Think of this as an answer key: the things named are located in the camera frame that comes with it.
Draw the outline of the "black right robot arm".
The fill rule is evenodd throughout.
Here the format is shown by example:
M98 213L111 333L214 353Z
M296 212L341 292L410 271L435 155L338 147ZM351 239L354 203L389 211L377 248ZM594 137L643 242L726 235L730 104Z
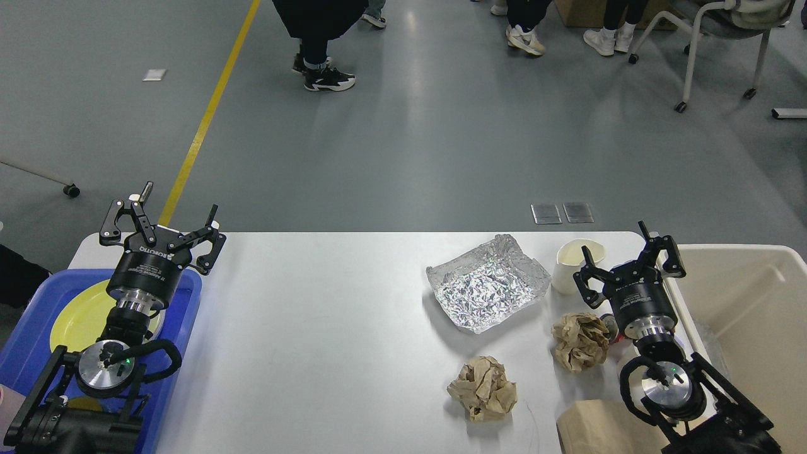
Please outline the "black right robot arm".
M583 245L573 275L583 301L608 301L617 333L638 356L622 367L620 394L627 410L668 440L663 453L779 453L772 421L699 353L684 354L675 340L678 317L663 287L686 270L675 240L652 236L638 222L645 245L636 259L609 271Z

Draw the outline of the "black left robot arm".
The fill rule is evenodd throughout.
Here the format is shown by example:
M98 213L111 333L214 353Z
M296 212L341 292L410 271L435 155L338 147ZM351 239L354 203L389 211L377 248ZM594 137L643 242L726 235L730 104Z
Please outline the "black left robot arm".
M110 203L98 236L123 250L105 287L112 307L95 340L52 349L4 434L14 452L138 453L158 428L198 301L178 312L178 325L151 322L169 313L183 278L210 273L226 235L216 205L198 230L153 223L144 210L152 187Z

